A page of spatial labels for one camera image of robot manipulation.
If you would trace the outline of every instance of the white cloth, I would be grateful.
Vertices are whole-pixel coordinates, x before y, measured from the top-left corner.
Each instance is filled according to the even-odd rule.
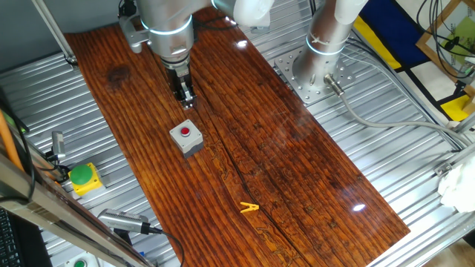
[[[475,211],[475,157],[454,168],[439,183],[441,204],[459,212]]]

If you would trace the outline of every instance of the keyboard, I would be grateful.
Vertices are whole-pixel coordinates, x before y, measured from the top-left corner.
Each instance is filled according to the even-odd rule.
[[[19,250],[16,247],[12,220],[3,209],[0,209],[0,266],[23,267]]]

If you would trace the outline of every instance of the yellow panel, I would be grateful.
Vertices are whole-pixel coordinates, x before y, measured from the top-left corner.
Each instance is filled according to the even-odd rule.
[[[379,41],[378,36],[371,30],[370,26],[366,24],[360,17],[355,21],[355,28],[359,33],[373,46],[376,52],[391,66],[393,69],[401,67],[401,64],[397,62],[393,55],[386,49],[386,47]]]
[[[469,96],[461,96],[458,99],[454,99],[450,102],[440,105],[445,113],[456,122],[461,122],[468,117],[468,114],[462,111],[465,103],[470,100]]]

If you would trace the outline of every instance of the yellow object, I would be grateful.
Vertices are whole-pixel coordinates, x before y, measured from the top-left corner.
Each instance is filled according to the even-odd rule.
[[[92,163],[76,166],[69,172],[69,177],[74,191],[80,196],[102,186],[96,167]]]
[[[3,115],[3,112],[0,111],[0,136],[3,139],[3,143],[5,144],[5,149],[7,150],[8,158],[10,159],[13,164],[20,170],[24,171],[22,162],[18,157],[18,152],[16,151],[15,143],[13,142],[12,133],[8,128],[7,121]]]
[[[371,46],[378,52],[378,54],[391,66],[393,69],[401,67],[401,64],[394,59],[393,55],[386,49],[378,36],[371,30],[370,26],[366,24],[360,17],[356,18],[355,28],[359,33],[370,43]]]
[[[467,95],[461,96],[458,99],[454,99],[445,104],[440,105],[440,107],[445,111],[445,113],[456,122],[461,122],[462,120],[468,117],[462,109],[467,101],[470,100],[470,97]]]
[[[247,212],[247,211],[257,211],[259,209],[259,205],[256,204],[250,204],[246,202],[241,202],[241,205],[248,206],[247,209],[240,211],[241,213]]]

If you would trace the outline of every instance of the orange cable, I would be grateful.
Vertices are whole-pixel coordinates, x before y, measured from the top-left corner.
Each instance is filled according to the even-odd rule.
[[[18,152],[16,151],[15,143],[13,142],[13,137],[8,128],[7,121],[3,115],[3,112],[0,111],[0,136],[3,139],[3,143],[5,144],[5,148],[7,149],[7,154],[13,164],[16,165],[17,168],[24,171],[22,162],[18,157]]]

